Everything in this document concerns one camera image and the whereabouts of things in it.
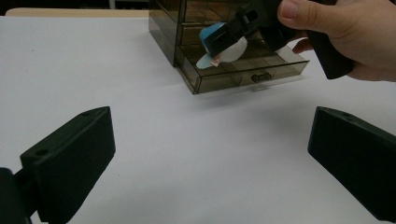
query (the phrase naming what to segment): screw hole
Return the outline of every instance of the screw hole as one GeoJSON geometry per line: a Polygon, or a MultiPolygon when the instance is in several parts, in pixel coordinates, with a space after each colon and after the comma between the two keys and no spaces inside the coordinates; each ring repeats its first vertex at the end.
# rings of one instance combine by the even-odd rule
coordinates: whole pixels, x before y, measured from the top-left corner
{"type": "Polygon", "coordinates": [[[47,149],[40,149],[40,150],[38,150],[35,154],[36,154],[37,156],[44,156],[44,155],[46,155],[47,153],[49,153],[49,151],[48,151],[47,149]]]}

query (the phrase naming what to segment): black tool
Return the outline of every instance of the black tool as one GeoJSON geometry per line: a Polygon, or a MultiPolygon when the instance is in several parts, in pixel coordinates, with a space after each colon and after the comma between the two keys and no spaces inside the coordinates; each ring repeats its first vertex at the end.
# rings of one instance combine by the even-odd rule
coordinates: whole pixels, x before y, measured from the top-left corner
{"type": "Polygon", "coordinates": [[[396,222],[396,136],[318,107],[308,152],[378,220],[396,222]]]}
{"type": "Polygon", "coordinates": [[[115,153],[109,107],[79,114],[21,155],[15,175],[0,168],[0,224],[67,223],[115,153]]]}
{"type": "MultiPolygon", "coordinates": [[[[276,13],[281,0],[252,0],[251,4],[238,11],[233,20],[221,26],[204,42],[211,55],[224,51],[242,36],[259,31],[271,51],[286,46],[295,37],[295,31],[279,22],[276,13]]],[[[321,4],[334,5],[333,0],[317,0],[321,4]]],[[[353,70],[353,61],[339,53],[327,35],[307,31],[320,64],[328,79],[347,75],[353,70]]]]}

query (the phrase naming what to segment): white table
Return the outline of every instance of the white table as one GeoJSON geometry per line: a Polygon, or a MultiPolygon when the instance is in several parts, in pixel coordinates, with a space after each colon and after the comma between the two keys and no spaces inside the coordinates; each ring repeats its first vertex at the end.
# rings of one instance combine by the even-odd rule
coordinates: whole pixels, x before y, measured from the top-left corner
{"type": "MultiPolygon", "coordinates": [[[[396,133],[396,84],[303,80],[192,95],[147,19],[0,18],[0,164],[110,105],[117,153],[70,223],[381,223],[306,151],[317,105],[396,133]]],[[[34,223],[39,223],[37,216],[34,223]]]]}

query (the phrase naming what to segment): human hand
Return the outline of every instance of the human hand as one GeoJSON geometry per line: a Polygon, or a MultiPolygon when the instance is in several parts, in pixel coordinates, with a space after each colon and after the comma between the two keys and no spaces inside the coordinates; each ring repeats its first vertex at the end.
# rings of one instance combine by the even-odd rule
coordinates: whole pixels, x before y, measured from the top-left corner
{"type": "Polygon", "coordinates": [[[308,0],[283,0],[280,22],[299,30],[293,51],[312,49],[304,30],[329,36],[334,47],[354,61],[350,77],[396,81],[396,6],[389,0],[338,0],[324,6],[308,0]]]}

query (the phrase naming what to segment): white surface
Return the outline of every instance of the white surface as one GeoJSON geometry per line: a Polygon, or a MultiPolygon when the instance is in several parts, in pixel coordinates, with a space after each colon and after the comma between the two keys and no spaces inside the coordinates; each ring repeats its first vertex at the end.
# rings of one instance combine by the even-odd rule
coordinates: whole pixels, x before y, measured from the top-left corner
{"type": "Polygon", "coordinates": [[[2,17],[0,164],[16,173],[23,151],[110,105],[116,156],[70,223],[380,223],[306,148],[317,105],[395,134],[396,84],[329,81],[303,56],[303,80],[191,95],[147,19],[2,17]]]}

